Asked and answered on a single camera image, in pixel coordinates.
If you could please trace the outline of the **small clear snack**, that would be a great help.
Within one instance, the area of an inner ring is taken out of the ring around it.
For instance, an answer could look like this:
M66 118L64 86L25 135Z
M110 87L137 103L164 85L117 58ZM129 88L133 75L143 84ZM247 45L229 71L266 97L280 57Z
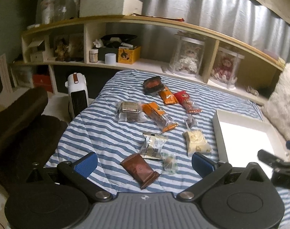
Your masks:
M189 114L187 118L184 120L187 130L191 131L191 129L197 125L196 119L193 115Z

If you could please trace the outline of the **cream yellow snack packet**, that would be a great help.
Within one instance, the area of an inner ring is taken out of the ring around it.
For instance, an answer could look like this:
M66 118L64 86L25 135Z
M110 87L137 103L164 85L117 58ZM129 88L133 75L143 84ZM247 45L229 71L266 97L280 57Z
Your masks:
M212 151L212 147L207 142L201 130L186 131L183 133L186 140L187 155L191 157L195 152L201 154Z

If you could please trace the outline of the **brown snack packet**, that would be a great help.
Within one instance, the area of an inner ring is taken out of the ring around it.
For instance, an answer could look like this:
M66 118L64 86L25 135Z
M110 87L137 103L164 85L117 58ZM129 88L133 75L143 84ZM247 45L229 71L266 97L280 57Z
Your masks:
M140 154L132 154L125 158L120 165L145 189L159 178L160 174L154 171Z

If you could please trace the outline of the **white shallow box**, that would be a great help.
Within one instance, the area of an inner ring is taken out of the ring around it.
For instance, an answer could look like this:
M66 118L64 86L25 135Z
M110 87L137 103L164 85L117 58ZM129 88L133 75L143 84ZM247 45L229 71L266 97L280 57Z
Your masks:
M268 123L224 110L216 110L212 122L219 160L233 167L244 168L256 162L270 178L272 168L259 161L258 151L263 149L287 159L274 127Z

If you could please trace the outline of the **long orange snack packet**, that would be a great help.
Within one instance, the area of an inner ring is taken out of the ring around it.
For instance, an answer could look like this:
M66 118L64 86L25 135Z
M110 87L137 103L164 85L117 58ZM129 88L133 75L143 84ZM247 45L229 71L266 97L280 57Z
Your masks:
M175 122L156 102L143 104L142 110L158 125L162 133L173 130L178 126L178 123Z

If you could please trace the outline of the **fluffy white pillow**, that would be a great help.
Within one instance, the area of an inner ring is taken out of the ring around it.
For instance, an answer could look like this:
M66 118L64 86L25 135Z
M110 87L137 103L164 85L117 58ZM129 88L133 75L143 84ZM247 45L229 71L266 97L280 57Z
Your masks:
M263 115L290 141L290 64L280 74L274 91L262 108Z

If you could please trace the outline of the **black orange snack packet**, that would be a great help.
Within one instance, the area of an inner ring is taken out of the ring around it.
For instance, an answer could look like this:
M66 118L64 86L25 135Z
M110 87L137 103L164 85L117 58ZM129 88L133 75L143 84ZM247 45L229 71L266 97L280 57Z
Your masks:
M143 82L143 91L145 95L156 94L163 89L164 85L160 76L151 77Z

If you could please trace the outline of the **white cylinder cup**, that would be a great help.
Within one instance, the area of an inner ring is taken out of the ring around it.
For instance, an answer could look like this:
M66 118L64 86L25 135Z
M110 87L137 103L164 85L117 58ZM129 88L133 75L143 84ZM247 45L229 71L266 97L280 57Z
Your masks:
M117 63L117 55L115 53L107 53L104 56L106 65L115 65Z

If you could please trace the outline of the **red clear snack packet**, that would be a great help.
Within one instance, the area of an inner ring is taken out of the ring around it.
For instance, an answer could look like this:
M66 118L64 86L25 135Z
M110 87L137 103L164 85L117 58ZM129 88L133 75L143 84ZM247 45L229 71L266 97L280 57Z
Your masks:
M185 90L175 93L174 96L188 114L197 114L202 112L202 109Z

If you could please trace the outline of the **white doll display case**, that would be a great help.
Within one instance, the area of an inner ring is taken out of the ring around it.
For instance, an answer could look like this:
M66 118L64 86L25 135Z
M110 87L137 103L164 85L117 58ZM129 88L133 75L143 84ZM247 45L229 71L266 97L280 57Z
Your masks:
M172 73L184 77L197 77L202 66L205 37L178 31L174 35L176 46L169 64Z

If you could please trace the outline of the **pink doll display case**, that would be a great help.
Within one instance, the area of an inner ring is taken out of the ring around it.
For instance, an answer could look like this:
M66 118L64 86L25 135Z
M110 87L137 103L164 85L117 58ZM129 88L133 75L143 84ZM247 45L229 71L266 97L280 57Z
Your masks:
M230 49L219 47L213 68L210 74L210 80L218 86L228 90L236 89L237 72L245 56Z

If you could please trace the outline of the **yellow black box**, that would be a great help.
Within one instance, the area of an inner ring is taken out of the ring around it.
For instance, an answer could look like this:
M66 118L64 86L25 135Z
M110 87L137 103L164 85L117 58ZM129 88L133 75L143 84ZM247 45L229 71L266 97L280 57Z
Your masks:
M140 59L140 52L141 47L136 47L133 50L119 48L117 62L132 65Z

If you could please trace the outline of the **small trinket on shelf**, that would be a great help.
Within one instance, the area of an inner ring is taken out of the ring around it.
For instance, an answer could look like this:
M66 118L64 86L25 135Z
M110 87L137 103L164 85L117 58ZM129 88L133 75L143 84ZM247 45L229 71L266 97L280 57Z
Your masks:
M251 86L247 86L245 90L247 93L254 95L255 97L259 96L259 92Z

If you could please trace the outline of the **small jar white lid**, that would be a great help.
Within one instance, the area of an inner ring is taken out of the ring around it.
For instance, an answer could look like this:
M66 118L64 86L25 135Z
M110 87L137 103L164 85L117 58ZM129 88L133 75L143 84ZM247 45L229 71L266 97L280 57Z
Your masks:
M98 62L98 49L90 49L89 51L89 60L91 63Z

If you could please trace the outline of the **black chair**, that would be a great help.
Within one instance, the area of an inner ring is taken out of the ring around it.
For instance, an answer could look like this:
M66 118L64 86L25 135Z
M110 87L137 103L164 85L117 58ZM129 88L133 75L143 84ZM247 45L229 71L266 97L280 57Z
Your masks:
M26 181L33 163L45 166L67 128L43 114L47 104L46 90L36 87L0 112L0 185L8 193Z

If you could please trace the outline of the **large white box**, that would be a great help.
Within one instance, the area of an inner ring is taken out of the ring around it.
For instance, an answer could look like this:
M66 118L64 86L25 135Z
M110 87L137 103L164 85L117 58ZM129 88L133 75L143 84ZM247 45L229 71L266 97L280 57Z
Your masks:
M141 14L140 0L81 0L79 17Z

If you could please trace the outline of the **clear packet dark snack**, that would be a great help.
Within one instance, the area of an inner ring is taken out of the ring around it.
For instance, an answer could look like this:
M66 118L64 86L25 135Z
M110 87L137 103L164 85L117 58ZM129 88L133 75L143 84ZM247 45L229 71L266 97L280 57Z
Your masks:
M143 123L147 120L140 102L121 101L117 104L118 122Z

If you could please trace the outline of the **blue striped bed sheet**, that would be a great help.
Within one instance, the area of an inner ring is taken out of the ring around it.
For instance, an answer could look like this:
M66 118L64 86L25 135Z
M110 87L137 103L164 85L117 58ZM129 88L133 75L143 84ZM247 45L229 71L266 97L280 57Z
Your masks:
M146 188L146 192L178 194L200 180L200 176L192 168L183 136L187 113L179 104L167 106L160 96L144 94L143 82L151 76L148 72L132 69L117 72L105 84L94 102L69 124L47 166L55 167L63 161L76 161L89 152L95 152L98 166L90 175L90 181L112 194L140 192L137 181L120 163L129 155L139 152L144 142L144 132L160 133L160 129L151 119L143 123L117 121L117 105L121 101L155 102L177 123L175 129L166 133L168 140L163 150L176 156L178 171L175 174L165 173L160 161L149 160L151 168L159 172L160 176ZM164 76L162 82L173 93L186 91L200 107L201 113L195 117L196 128L202 131L211 146L208 158L213 161L219 159L212 123L217 109L257 120L263 118L258 106L251 101L175 77Z

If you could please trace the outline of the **short orange snack packet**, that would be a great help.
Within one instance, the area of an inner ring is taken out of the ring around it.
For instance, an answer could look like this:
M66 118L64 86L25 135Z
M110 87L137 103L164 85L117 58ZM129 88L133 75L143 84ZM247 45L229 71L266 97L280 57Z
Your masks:
M167 86L164 86L164 88L159 92L159 96L162 98L165 105L178 103L178 100Z

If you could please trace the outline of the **white space heater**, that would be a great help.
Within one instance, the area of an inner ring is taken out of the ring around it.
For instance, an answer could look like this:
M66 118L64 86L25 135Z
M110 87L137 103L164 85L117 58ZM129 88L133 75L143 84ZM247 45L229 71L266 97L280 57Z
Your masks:
M65 87L68 89L69 113L75 118L88 107L86 78L83 74L75 72L68 77Z

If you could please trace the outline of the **wooden headboard shelf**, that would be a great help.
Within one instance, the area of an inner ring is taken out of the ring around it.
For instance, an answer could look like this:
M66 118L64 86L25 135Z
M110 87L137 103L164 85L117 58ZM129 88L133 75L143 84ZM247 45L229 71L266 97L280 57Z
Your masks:
M274 90L279 75L284 70L284 66L268 54L228 35L185 22L140 15L74 18L33 27L22 33L23 60L16 61L14 65L63 65L108 68L108 65L101 60L97 63L91 63L88 52L94 40L110 32L112 27L122 29L125 32L134 32L137 35L137 44L141 46L141 50L140 59L135 63L131 65L118 63L111 65L111 69L124 70L132 68L152 73L162 73L162 68L168 66L175 49L174 33L176 31L187 31L205 38L203 65L200 69L200 76L190 78L193 82L207 84L218 89L219 86L209 79L210 71L217 58L218 48L233 47L245 58L241 61L238 69L237 86L234 90L229 90L228 92L263 105L269 97L267 95L255 97L245 91L246 86ZM44 57L40 61L31 61L28 45L31 44L34 38L42 38L52 34L56 36L69 34L77 29L83 30L83 61L56 61L54 57Z

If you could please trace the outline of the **green white candy packet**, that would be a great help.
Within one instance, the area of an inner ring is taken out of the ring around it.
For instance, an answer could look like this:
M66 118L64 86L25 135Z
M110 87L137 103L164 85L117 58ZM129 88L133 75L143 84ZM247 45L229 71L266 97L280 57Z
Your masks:
M178 171L178 164L175 155L163 153L163 170L169 174L175 174Z

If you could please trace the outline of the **grey white snack packet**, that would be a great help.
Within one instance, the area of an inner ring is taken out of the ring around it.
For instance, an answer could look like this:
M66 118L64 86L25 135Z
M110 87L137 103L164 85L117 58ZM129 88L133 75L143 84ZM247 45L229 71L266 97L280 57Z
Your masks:
M168 137L162 134L144 132L144 143L139 151L139 154L144 159L162 160L162 148L167 142Z

